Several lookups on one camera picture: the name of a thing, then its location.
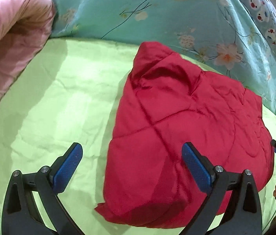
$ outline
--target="green bed sheet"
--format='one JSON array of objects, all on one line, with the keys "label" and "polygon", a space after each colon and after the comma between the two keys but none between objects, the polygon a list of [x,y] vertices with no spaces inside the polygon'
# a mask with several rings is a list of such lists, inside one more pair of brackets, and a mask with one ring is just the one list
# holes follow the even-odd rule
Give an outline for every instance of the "green bed sheet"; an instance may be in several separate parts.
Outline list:
[{"label": "green bed sheet", "polygon": [[[59,195],[85,234],[173,235],[178,229],[148,229],[106,222],[93,209],[102,195],[106,154],[116,110],[137,46],[100,40],[51,39],[0,102],[0,232],[11,173],[51,165],[73,142],[84,149],[66,191]],[[204,70],[210,67],[184,57]],[[263,106],[263,121],[276,140],[276,116]],[[276,210],[274,175],[260,192],[263,225]],[[48,227],[42,203],[34,195]],[[215,218],[212,227],[219,224]]]}]

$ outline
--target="red fabric corner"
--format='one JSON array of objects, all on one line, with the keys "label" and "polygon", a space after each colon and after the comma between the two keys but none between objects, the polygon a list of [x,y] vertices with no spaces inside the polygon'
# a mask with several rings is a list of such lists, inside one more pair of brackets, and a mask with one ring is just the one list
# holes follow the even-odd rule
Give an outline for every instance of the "red fabric corner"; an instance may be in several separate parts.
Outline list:
[{"label": "red fabric corner", "polygon": [[[261,97],[160,43],[144,42],[117,111],[105,203],[96,211],[113,223],[186,226],[206,196],[181,159],[189,141],[213,165],[239,173],[250,169],[258,190],[272,176],[274,151]],[[229,197],[228,192],[219,214]]]}]

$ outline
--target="bed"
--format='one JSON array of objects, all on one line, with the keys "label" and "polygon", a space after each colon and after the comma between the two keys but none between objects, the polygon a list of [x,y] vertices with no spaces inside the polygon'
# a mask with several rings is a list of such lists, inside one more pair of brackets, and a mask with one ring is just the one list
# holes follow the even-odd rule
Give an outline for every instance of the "bed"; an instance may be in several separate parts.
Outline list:
[{"label": "bed", "polygon": [[[85,234],[181,231],[116,225],[94,211],[103,201],[108,144],[137,49],[135,45],[109,41],[52,39],[30,62],[0,102],[0,221],[10,174],[16,169],[30,173],[51,165],[71,142],[79,142],[84,157],[60,199]],[[213,70],[184,58],[204,70]],[[263,121],[276,140],[276,116],[265,107]],[[272,196],[275,183],[276,156],[274,175],[260,192],[264,226],[276,210]],[[52,227],[39,197],[36,201],[46,224]],[[220,219],[217,216],[212,225],[218,225]]]},{"label": "bed", "polygon": [[[181,228],[115,225],[94,211],[103,201],[106,153],[137,45],[147,40],[160,41],[204,70],[241,81],[262,96],[263,121],[276,140],[276,48],[269,43],[276,40],[276,32],[264,33],[271,29],[268,24],[272,22],[265,20],[268,28],[259,27],[263,22],[252,17],[248,0],[172,0],[172,6],[167,0],[53,1],[58,15],[52,37],[57,38],[47,42],[0,101],[0,228],[10,174],[16,169],[35,172],[42,165],[52,164],[72,142],[79,142],[85,150],[84,158],[60,199],[84,233],[178,234]],[[201,18],[196,17],[199,9],[183,6],[193,1],[204,7],[206,1],[215,7],[202,13]],[[182,13],[176,7],[187,11]],[[268,8],[273,15],[274,9]],[[190,12],[196,13],[190,17],[197,21],[183,24]],[[213,17],[219,19],[214,20],[216,24],[211,24]],[[224,63],[227,53],[232,60]],[[272,196],[275,183],[276,156],[274,174],[260,192],[263,227],[276,210]],[[39,198],[36,200],[43,219],[52,227]],[[220,219],[216,217],[212,226]]]}]

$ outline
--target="red blanket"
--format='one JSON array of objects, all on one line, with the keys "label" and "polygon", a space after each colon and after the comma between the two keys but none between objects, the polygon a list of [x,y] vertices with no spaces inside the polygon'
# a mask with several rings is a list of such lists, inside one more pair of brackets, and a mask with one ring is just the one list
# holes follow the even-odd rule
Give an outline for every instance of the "red blanket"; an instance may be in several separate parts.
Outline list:
[{"label": "red blanket", "polygon": [[96,211],[114,223],[186,226],[206,196],[181,159],[188,141],[213,165],[239,173],[250,169],[258,190],[272,176],[274,151],[261,97],[159,43],[142,43],[117,111],[105,203]]}]

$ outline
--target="folded red fabric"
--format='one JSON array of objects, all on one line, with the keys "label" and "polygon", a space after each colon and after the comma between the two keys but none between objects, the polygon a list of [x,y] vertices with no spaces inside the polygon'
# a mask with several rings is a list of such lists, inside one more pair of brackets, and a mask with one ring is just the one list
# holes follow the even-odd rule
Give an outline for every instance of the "folded red fabric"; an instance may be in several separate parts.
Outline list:
[{"label": "folded red fabric", "polygon": [[[272,176],[274,150],[261,97],[160,43],[144,42],[120,100],[105,203],[96,211],[113,223],[186,226],[206,196],[181,159],[181,147],[189,141],[213,165],[239,173],[250,169],[258,190]],[[229,197],[228,192],[219,214]]]}]

